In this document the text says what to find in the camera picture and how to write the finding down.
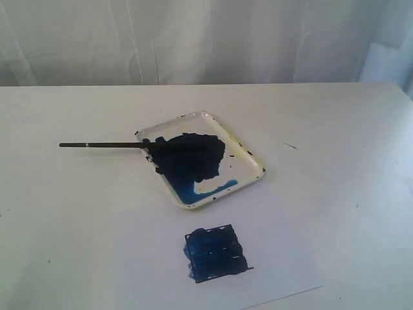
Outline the black paintbrush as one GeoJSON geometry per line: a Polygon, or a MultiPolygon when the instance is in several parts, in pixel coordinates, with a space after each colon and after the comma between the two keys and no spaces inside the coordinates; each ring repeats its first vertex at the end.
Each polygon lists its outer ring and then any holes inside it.
{"type": "Polygon", "coordinates": [[[163,151],[196,150],[206,151],[210,147],[207,143],[199,142],[62,142],[60,148],[93,148],[93,149],[146,149],[163,151]]]}

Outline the white paper sheet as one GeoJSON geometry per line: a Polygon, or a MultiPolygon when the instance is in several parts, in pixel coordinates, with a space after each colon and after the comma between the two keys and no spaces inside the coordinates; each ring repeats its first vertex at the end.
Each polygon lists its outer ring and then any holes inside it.
{"type": "Polygon", "coordinates": [[[246,309],[339,276],[324,240],[305,236],[269,187],[180,209],[153,192],[89,204],[106,216],[92,309],[246,309]]]}

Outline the white paint tray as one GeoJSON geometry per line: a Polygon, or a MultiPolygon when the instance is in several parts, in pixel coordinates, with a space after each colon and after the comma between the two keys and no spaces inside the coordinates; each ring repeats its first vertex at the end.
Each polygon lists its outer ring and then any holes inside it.
{"type": "Polygon", "coordinates": [[[207,149],[160,153],[144,150],[174,203],[200,208],[242,189],[265,175],[264,166],[207,111],[184,114],[135,133],[138,142],[207,142],[207,149]]]}

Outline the white curtain backdrop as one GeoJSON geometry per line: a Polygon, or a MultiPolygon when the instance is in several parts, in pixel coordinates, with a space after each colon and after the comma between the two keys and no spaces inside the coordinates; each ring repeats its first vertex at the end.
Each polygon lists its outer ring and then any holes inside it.
{"type": "Polygon", "coordinates": [[[1,84],[412,82],[411,1],[2,1],[1,84]]]}

